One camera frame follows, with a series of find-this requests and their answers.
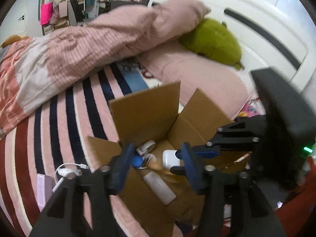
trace green light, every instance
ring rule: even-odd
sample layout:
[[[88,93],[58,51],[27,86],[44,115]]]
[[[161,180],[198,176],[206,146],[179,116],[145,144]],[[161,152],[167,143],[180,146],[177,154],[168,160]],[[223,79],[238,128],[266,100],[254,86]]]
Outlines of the green light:
[[[309,153],[313,153],[313,150],[310,149],[310,148],[308,148],[308,147],[304,147],[304,150],[307,151],[307,152],[309,152]]]

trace stuffed animal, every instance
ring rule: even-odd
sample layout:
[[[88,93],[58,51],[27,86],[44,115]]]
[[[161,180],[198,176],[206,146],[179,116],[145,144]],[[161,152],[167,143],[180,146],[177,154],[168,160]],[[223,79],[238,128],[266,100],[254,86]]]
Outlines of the stuffed animal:
[[[241,68],[241,48],[225,22],[221,24],[213,19],[203,19],[192,32],[181,36],[179,41],[194,53]]]
[[[18,35],[10,36],[3,42],[1,47],[3,49],[5,47],[7,47],[8,45],[13,44],[14,42],[18,42],[18,41],[28,39],[28,38],[29,38],[28,36],[18,36]]]

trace blue bottle cap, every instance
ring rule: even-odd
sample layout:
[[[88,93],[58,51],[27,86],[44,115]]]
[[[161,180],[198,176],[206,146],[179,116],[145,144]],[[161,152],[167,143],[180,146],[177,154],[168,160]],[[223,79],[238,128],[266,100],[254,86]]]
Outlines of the blue bottle cap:
[[[144,160],[141,156],[135,155],[132,159],[132,166],[134,168],[139,168],[142,166],[143,162],[144,162]]]

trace headboard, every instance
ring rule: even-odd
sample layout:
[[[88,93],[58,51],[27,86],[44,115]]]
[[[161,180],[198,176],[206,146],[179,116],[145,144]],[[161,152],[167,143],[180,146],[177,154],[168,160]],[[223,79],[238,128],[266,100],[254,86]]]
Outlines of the headboard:
[[[212,9],[206,17],[225,21],[237,37],[245,70],[274,67],[299,92],[305,88],[316,68],[316,44],[298,24],[264,0],[202,1]]]

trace open cardboard box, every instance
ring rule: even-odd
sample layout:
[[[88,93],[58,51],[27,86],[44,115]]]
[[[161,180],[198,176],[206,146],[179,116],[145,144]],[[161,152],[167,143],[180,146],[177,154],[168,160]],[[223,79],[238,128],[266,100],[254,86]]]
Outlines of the open cardboard box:
[[[87,139],[100,164],[120,154],[121,147],[134,143],[135,147],[148,140],[156,141],[152,153],[162,169],[162,152],[178,150],[184,142],[191,146],[203,145],[211,139],[218,127],[232,121],[199,89],[196,90],[182,112],[178,114],[180,82],[154,89],[132,93],[110,102],[110,109],[119,136],[119,143],[94,137]],[[222,152],[207,164],[219,167],[224,172],[242,170],[246,162],[233,162],[244,152]],[[157,170],[160,177],[176,194],[165,206],[145,184],[142,177],[150,169],[137,170],[131,167],[120,198],[149,236],[172,236],[174,220],[198,224],[204,196],[196,195],[184,176]]]

